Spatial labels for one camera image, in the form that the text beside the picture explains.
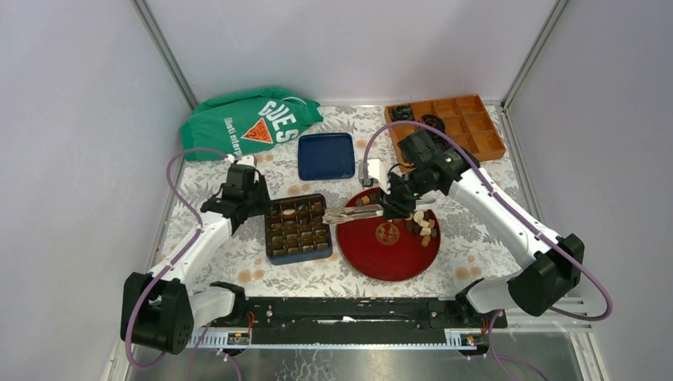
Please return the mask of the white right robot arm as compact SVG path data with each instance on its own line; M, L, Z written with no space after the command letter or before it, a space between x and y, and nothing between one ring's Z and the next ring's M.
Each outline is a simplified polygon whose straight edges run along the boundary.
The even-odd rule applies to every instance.
M419 209L421 196L439 191L478 217L507 247L519 271L474 281L458 293L455 315L462 325L474 327L486 313L515 307L534 317L556 311L555 303L581 278L583 242L545 227L504 193L476 158L456 143L443 149L434 134L422 128L402 141L402 151L415 166L404 175L390 173L378 159L363 158L363 177L379 183L382 216L408 217Z

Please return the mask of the blue box lid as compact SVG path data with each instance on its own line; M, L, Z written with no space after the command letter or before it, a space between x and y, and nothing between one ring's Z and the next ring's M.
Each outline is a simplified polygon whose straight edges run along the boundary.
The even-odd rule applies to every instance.
M356 171L352 136L316 133L298 140L298 176L304 181L349 179Z

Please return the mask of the silver metal tongs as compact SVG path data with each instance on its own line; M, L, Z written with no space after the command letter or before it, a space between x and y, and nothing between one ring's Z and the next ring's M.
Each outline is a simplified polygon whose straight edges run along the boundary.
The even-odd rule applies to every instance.
M421 198L416 201L411 211L385 212L380 203L370 202L362 206L344 206L339 208L329 208L324 210L322 221L328 225L339 225L346 222L364 220L369 218L381 217L385 221L394 219L406 219L413 217L417 211L429 210L436 204L435 198Z

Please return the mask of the blue chocolate box with tray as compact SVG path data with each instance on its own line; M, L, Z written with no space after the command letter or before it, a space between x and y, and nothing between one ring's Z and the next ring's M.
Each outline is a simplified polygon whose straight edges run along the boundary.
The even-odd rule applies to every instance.
M333 254L330 227L323 221L323 194L306 194L271 202L264 216L266 255L279 266L323 260Z

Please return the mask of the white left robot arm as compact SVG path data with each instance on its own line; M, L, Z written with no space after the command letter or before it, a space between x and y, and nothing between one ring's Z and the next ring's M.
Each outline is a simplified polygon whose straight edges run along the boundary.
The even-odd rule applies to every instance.
M253 156L235 161L226 181L197 214L197 224L165 260L124 284L121 339L162 353L179 354L193 332L213 320L239 325L246 315L244 289L215 282L193 293L198 273L250 217L266 214L271 200Z

